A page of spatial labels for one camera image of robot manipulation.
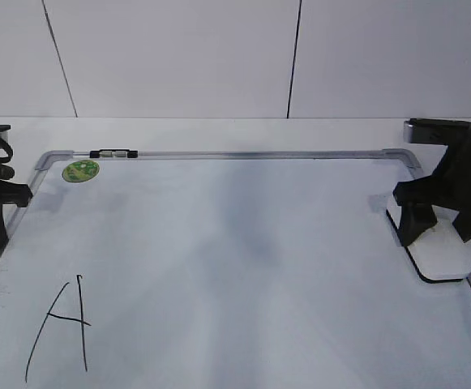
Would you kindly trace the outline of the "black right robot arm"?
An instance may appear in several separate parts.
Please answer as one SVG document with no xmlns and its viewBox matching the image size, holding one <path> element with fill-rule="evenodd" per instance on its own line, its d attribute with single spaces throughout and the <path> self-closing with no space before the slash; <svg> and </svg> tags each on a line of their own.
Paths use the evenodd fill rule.
<svg viewBox="0 0 471 389">
<path fill-rule="evenodd" d="M 401 208 L 397 235 L 410 246 L 437 225 L 434 206 L 457 212 L 452 226 L 463 242 L 471 240 L 471 122 L 429 118 L 405 121 L 410 143 L 445 146 L 446 152 L 433 172 L 393 190 Z"/>
</svg>

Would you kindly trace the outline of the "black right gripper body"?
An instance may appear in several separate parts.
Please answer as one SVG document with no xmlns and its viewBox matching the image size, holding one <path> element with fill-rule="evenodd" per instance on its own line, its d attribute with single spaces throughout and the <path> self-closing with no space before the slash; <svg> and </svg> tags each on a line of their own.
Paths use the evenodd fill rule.
<svg viewBox="0 0 471 389">
<path fill-rule="evenodd" d="M 401 220 L 435 221 L 433 205 L 459 212 L 471 218 L 471 174 L 431 175 L 410 182 L 400 182 L 393 191 L 401 207 Z"/>
</svg>

